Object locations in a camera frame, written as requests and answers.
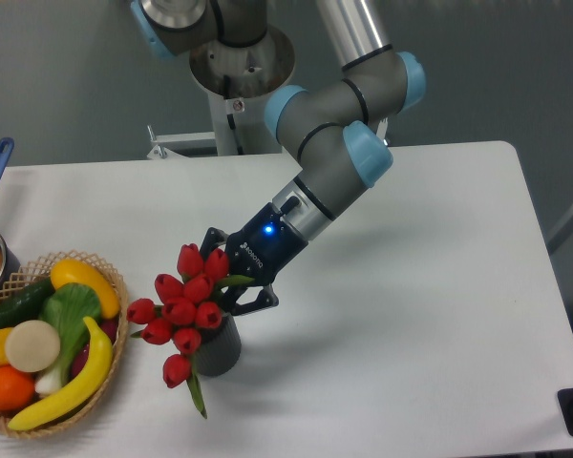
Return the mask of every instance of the tulip bouquet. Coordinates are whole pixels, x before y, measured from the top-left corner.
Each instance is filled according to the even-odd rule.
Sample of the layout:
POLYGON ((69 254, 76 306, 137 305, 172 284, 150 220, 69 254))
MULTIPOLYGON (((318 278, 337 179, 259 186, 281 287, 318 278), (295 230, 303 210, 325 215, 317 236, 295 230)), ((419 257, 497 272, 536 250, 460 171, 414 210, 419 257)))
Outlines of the tulip bouquet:
POLYGON ((215 248, 204 259, 195 243, 180 249, 177 271, 181 280, 169 274, 159 274, 155 279, 161 304, 147 298, 133 301, 127 309, 127 320, 145 325, 132 337, 153 345, 174 343, 178 353, 165 360, 163 380, 168 388, 186 381, 195 407, 207 418, 196 355, 204 337, 220 331, 226 317, 221 309, 222 289, 247 284, 252 279, 230 276, 229 258, 222 249, 215 248))

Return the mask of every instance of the red tulip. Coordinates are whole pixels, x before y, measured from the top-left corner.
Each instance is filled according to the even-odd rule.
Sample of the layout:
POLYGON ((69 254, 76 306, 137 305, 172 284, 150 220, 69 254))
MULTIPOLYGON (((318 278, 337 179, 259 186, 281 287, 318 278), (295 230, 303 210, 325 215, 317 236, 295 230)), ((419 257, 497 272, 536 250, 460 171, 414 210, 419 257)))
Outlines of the red tulip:
POLYGON ((178 326, 187 326, 195 321, 198 309, 186 298, 170 298, 161 309, 161 315, 168 322, 178 326))
POLYGON ((174 333, 174 345, 183 355, 192 355, 202 344, 202 335, 197 329, 183 327, 174 333))
POLYGON ((165 318, 155 318, 142 329, 140 337, 149 344, 163 345, 172 338, 172 324, 165 318))
POLYGON ((182 296, 182 282, 168 274, 159 274, 155 279, 159 300, 166 303, 170 298, 182 296))
POLYGON ((138 299, 127 307, 127 321, 136 324, 148 324, 154 318, 155 304, 150 299, 138 299))
POLYGON ((205 274, 199 274, 195 279, 191 279, 184 284, 182 295, 192 303, 200 303, 208 299, 214 282, 205 274))
POLYGON ((213 250, 203 266, 203 272, 212 281, 226 277, 229 273, 229 257, 221 248, 213 250))
POLYGON ((221 324, 223 312, 214 302, 203 302, 198 307, 195 317, 195 326, 200 328, 216 329, 221 324))
POLYGON ((198 249, 198 245, 190 243, 183 245, 180 249, 179 260, 176 270, 181 275, 186 275, 192 279, 202 272, 203 258, 198 249))
POLYGON ((186 356, 172 355, 163 363, 163 381, 174 388, 191 377, 191 363, 186 356))

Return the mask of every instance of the gray vase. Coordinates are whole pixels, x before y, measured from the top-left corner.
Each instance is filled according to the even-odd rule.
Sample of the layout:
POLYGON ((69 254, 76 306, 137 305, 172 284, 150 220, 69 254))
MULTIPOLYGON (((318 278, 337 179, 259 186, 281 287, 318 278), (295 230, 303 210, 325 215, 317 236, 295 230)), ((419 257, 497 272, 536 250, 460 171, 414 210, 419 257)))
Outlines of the gray vase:
POLYGON ((223 316, 219 328, 202 332, 202 345, 196 352, 196 366, 201 375, 217 377, 232 368, 240 358, 242 342, 231 315, 223 316))

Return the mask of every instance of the cucumber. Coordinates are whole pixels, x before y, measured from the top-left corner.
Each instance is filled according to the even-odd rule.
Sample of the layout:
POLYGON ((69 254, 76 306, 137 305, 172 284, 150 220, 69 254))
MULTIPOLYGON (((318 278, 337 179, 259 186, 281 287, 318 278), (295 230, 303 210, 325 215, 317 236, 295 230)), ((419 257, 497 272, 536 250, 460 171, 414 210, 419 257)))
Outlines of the cucumber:
POLYGON ((0 329, 35 320, 44 301, 55 292, 51 279, 31 283, 0 303, 0 329))

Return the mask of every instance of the orange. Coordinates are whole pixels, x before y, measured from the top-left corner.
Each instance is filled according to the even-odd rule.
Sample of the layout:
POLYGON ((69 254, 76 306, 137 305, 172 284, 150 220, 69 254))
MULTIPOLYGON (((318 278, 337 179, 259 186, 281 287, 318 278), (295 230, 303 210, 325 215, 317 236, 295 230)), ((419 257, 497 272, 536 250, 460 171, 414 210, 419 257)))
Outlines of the orange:
POLYGON ((20 410, 34 396, 34 379, 10 365, 0 367, 0 411, 20 410))

